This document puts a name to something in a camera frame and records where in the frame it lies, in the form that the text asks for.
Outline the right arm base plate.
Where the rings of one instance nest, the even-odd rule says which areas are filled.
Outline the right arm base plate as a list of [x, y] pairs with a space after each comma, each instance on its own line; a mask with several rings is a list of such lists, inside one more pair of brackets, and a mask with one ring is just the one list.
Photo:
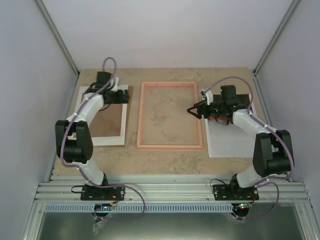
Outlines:
[[260, 199], [255, 187], [240, 188], [225, 184], [214, 184], [211, 188], [216, 201], [256, 201]]

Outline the pink picture frame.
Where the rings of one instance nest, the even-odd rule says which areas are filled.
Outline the pink picture frame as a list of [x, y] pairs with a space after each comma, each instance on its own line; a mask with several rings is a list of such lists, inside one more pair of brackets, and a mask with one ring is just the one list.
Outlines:
[[140, 93], [137, 148], [202, 149], [201, 122], [187, 112], [187, 108], [197, 101], [196, 82], [143, 82]]

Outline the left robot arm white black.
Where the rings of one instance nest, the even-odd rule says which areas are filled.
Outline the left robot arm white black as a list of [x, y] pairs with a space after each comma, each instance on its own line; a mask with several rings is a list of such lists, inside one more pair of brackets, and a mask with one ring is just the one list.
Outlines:
[[[93, 159], [94, 147], [122, 146], [125, 143], [129, 103], [128, 85], [120, 85], [119, 78], [99, 71], [96, 80], [80, 96], [78, 108], [65, 120], [55, 123], [56, 154], [66, 168], [77, 169], [92, 194], [99, 200], [108, 197], [110, 188], [106, 174]], [[112, 105], [121, 106], [120, 133], [118, 136], [100, 136], [93, 140], [91, 123], [97, 114]]]

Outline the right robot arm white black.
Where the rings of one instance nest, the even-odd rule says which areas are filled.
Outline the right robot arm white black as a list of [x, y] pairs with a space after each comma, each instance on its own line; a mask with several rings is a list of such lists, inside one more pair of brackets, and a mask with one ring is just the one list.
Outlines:
[[291, 135], [278, 130], [255, 117], [251, 105], [241, 104], [234, 85], [220, 88], [220, 99], [215, 101], [209, 89], [201, 91], [202, 101], [195, 103], [187, 112], [197, 119], [219, 117], [242, 129], [254, 138], [252, 165], [232, 176], [229, 193], [236, 200], [247, 195], [250, 188], [257, 187], [268, 178], [282, 179], [295, 168]]

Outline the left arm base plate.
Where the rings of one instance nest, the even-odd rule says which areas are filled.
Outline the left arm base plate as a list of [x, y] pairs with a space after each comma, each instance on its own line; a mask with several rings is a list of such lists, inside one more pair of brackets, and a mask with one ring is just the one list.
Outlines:
[[82, 201], [122, 201], [125, 197], [124, 187], [99, 188], [95, 186], [84, 185], [81, 191], [80, 199]]

